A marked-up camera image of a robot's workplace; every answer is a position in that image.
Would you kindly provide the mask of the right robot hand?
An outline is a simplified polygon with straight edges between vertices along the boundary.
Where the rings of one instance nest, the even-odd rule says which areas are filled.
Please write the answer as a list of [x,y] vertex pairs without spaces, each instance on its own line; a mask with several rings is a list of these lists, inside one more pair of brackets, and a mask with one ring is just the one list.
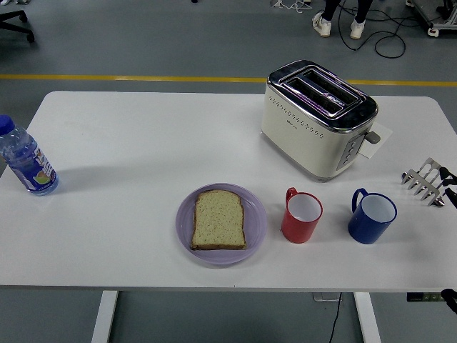
[[457,207],[457,194],[451,189],[451,186],[457,184],[456,175],[452,174],[446,167],[442,166],[439,168],[439,174],[441,178],[441,185],[443,186],[444,194],[448,197],[452,205]]

